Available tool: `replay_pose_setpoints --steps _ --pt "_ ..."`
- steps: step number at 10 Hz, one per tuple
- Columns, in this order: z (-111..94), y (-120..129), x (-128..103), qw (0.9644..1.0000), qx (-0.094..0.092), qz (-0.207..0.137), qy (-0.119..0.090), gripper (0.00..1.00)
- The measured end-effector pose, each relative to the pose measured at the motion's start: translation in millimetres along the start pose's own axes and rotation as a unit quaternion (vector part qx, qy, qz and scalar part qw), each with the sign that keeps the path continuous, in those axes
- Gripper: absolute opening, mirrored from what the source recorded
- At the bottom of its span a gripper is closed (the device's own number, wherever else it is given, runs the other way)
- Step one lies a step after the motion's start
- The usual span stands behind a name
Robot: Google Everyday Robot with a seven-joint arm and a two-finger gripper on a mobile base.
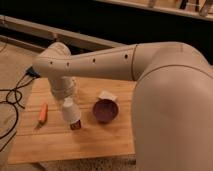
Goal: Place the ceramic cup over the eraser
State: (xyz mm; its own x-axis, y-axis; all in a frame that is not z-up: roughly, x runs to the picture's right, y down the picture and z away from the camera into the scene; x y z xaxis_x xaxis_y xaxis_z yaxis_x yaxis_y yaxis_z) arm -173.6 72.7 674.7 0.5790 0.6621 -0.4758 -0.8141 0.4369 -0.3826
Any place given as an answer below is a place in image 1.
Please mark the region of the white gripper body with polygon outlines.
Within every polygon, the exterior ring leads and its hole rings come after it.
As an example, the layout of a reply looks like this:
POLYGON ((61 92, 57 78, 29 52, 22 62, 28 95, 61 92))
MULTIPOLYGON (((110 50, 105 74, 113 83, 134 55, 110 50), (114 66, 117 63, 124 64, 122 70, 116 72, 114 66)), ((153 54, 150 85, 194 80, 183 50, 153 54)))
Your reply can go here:
POLYGON ((50 87, 52 95, 61 100, 75 94, 76 80, 73 77, 51 78, 50 87))

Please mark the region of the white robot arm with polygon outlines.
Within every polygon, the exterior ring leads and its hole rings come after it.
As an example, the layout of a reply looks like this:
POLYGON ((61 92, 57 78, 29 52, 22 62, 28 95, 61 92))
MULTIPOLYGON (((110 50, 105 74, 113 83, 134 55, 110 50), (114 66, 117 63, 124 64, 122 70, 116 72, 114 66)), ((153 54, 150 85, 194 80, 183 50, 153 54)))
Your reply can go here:
POLYGON ((194 47, 156 42, 71 55, 54 43, 33 68, 55 92, 65 90, 64 76, 134 81, 138 171, 213 171, 213 66, 194 47))

